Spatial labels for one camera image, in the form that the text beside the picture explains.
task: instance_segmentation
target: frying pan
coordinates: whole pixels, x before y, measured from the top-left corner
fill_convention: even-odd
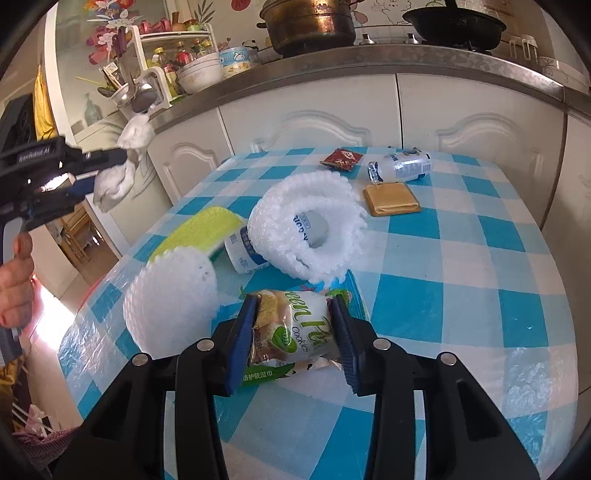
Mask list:
[[[445,7],[424,7],[406,12],[402,17],[413,24],[429,43],[445,47],[463,47],[477,51],[495,48],[507,28],[499,19],[458,8],[456,0],[446,0]]]

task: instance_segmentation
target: white door frame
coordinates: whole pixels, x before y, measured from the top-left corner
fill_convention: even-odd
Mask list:
[[[74,133],[68,120],[66,106],[61,94],[60,78],[57,71],[57,53],[56,53],[56,22],[57,8],[59,4],[51,7],[47,12],[45,23],[45,42],[43,47],[43,65],[47,82],[47,93],[51,103],[53,118],[56,122],[57,131],[60,135],[66,137],[66,142],[72,147],[77,147]],[[93,194],[86,196],[84,207],[90,216],[92,222],[98,228],[104,240],[113,250],[113,253],[121,258],[129,250],[129,242],[124,237],[121,230],[115,223],[115,220],[109,213],[103,213],[92,202]]]

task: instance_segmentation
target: checkered tablecloth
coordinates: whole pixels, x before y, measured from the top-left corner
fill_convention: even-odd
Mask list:
[[[364,157],[346,177],[360,194],[365,164],[392,150],[355,148]],[[268,188],[324,169],[332,149],[237,155],[199,183],[124,256],[76,317],[59,358],[83,417],[138,352],[125,328],[126,286],[176,227],[206,206],[247,218]],[[546,477],[567,453],[577,400],[569,305],[556,265],[532,216],[494,164],[433,155],[433,172],[409,185],[420,213],[368,217],[365,256],[352,268],[371,322],[411,353],[458,354]],[[239,307],[240,288],[286,290],[300,284],[273,268],[233,273],[214,262],[220,315]],[[211,326],[204,327],[204,336]],[[361,479],[373,397],[357,398],[336,368],[242,388],[217,399],[231,478]],[[167,402],[166,470],[174,478],[172,398]],[[424,414],[417,398],[417,475],[424,472]]]

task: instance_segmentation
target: human hand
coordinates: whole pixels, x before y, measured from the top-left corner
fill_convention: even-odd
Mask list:
[[[35,265],[31,252],[33,240],[24,232],[14,241],[14,258],[0,265],[0,326],[4,328],[22,327],[31,321],[39,310],[40,295],[35,301],[35,291],[40,293],[40,284],[35,287],[31,280]]]

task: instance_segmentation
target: table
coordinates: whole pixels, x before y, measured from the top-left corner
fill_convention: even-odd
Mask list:
[[[199,183],[117,263],[76,316],[59,350],[67,384],[86,417],[138,352],[125,329],[126,287],[162,240],[202,208],[228,207],[247,218],[274,183],[321,170],[333,149],[298,148],[237,155]],[[361,194],[365,164],[393,152],[364,154],[346,176]],[[352,274],[378,335],[408,352],[458,354],[501,409],[543,478],[565,457],[577,400],[576,348],[562,280],[532,216],[494,164],[433,153],[433,172],[409,185],[420,213],[368,217],[366,255]],[[232,272],[214,262],[222,307],[231,318],[240,288],[287,290],[302,282],[274,268]],[[204,336],[212,326],[204,326]],[[167,399],[167,475],[176,477],[173,396]],[[417,472],[424,472],[424,414],[417,397]],[[216,399],[231,478],[360,479],[373,397],[357,398],[328,367],[243,388]]]

